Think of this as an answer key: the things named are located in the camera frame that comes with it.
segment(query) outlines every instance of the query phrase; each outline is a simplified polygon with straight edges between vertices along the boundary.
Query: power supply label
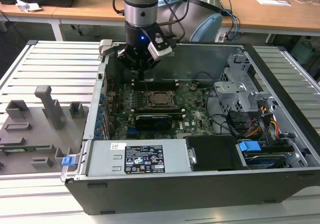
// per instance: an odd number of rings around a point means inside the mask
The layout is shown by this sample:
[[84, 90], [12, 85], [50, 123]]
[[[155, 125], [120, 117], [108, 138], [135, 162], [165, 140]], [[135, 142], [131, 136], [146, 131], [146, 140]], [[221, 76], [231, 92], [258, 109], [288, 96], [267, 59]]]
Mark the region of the power supply label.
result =
[[147, 174], [165, 172], [165, 160], [162, 145], [126, 146], [126, 174]]

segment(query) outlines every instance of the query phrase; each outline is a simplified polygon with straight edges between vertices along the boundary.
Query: desk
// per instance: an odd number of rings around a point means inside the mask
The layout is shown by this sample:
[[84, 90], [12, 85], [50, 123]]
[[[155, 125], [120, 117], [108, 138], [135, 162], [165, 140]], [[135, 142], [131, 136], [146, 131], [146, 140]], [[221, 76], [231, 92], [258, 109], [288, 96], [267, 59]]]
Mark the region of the desk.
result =
[[[256, 0], [231, 0], [233, 13], [239, 17], [241, 32], [320, 36], [320, 6], [289, 0], [292, 7], [261, 5]], [[122, 0], [116, 0], [123, 9]], [[57, 41], [62, 41], [60, 24], [124, 26], [124, 17], [112, 9], [112, 0], [77, 0], [72, 8], [43, 7], [43, 11], [25, 13], [16, 6], [1, 6], [9, 19], [17, 22], [49, 23]], [[224, 17], [220, 32], [226, 32], [231, 20]]]
[[[240, 19], [241, 32], [320, 36], [320, 6], [289, 1], [291, 7], [261, 5], [256, 0], [231, 0], [233, 14]], [[223, 0], [229, 9], [228, 0]], [[222, 27], [231, 21], [224, 17]]]

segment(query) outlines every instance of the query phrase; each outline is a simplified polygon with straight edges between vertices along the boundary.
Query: metal slatted platform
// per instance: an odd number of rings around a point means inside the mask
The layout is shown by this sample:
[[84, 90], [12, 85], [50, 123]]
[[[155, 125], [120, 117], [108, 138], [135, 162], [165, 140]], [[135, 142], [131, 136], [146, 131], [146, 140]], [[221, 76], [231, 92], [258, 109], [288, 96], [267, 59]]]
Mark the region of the metal slatted platform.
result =
[[0, 90], [0, 125], [7, 119], [10, 100], [29, 107], [43, 106], [34, 95], [37, 85], [51, 85], [52, 98], [61, 106], [82, 101], [89, 106], [99, 66], [99, 43], [39, 41], [26, 46]]
[[[286, 51], [277, 47], [255, 47], [255, 50], [320, 134], [320, 86], [317, 82]], [[256, 74], [255, 77], [268, 91], [260, 76]]]
[[[42, 106], [37, 85], [51, 85], [60, 104], [80, 100], [90, 106], [99, 65], [98, 43], [39, 41], [26, 46], [0, 81], [0, 124], [11, 99]], [[299, 73], [290, 56], [277, 48], [256, 47], [310, 122], [320, 120], [319, 90]], [[306, 188], [279, 204], [88, 216], [60, 181], [59, 173], [16, 175], [0, 179], [0, 223], [318, 223], [320, 187]]]

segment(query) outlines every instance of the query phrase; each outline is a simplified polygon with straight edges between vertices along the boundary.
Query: blue cable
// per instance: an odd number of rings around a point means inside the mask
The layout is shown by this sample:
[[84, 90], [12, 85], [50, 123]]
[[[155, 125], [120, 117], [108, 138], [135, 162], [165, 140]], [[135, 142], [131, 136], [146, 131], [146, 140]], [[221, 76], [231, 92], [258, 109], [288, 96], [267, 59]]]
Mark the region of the blue cable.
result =
[[238, 31], [239, 31], [239, 29], [238, 29], [238, 24], [237, 24], [237, 22], [236, 22], [236, 18], [229, 12], [229, 11], [227, 11], [227, 10], [225, 10], [225, 9], [223, 9], [228, 15], [230, 15], [231, 16], [231, 18], [233, 18], [233, 20], [235, 21], [235, 35], [234, 35], [234, 37], [232, 38], [232, 40], [231, 40], [231, 43], [233, 43], [234, 42], [234, 40], [235, 40], [235, 37], [237, 36], [237, 33], [238, 33]]

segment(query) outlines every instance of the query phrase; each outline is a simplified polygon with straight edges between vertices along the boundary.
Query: floor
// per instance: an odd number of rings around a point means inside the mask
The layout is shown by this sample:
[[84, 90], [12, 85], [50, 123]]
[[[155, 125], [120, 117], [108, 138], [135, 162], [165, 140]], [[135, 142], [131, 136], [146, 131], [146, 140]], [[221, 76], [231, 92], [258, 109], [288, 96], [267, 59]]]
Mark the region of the floor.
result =
[[[25, 41], [18, 34], [16, 29], [21, 33], [21, 35], [26, 40], [47, 40], [54, 41], [54, 35], [52, 28], [49, 24], [41, 23], [6, 23], [8, 25], [7, 33], [0, 33], [0, 76], [2, 76], [15, 58], [18, 56], [20, 51], [25, 46]], [[100, 36], [95, 37], [94, 27], [93, 26], [80, 26], [80, 31], [82, 36], [78, 33], [77, 26], [73, 29], [70, 25], [62, 25], [62, 30], [65, 34], [65, 39], [67, 41], [95, 41], [99, 42], [101, 39], [113, 39], [113, 40], [124, 40], [124, 27], [116, 26], [101, 26], [100, 27]], [[250, 43], [255, 46], [266, 46], [265, 40], [267, 34], [249, 34], [245, 33], [242, 37], [235, 41], [234, 43]], [[312, 66], [311, 75], [314, 75], [315, 72], [320, 67], [320, 39], [313, 38], [307, 40], [312, 43], [313, 48], [317, 51], [317, 54], [314, 55], [316, 59], [315, 64]], [[285, 46], [287, 49], [291, 49], [293, 45], [298, 41], [297, 37], [292, 36], [277, 36], [274, 44], [277, 46]]]

